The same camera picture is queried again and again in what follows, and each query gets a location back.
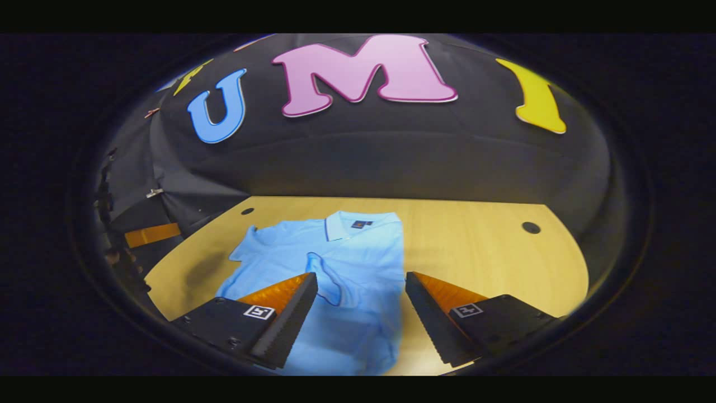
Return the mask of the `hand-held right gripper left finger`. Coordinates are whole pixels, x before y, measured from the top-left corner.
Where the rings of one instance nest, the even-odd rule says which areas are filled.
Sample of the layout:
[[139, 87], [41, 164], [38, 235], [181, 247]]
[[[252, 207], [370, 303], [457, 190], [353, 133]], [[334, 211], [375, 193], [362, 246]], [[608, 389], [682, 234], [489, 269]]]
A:
[[282, 280], [238, 300], [215, 297], [171, 323], [247, 364], [282, 368], [317, 296], [317, 275]]

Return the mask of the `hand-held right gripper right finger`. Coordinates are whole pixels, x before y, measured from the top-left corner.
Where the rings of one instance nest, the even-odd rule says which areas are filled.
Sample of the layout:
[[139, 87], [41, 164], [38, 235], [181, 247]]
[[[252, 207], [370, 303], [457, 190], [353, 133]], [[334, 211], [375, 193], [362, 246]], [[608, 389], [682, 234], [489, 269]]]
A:
[[501, 359], [562, 324], [515, 296], [482, 296], [429, 275], [409, 272], [405, 291], [445, 364]]

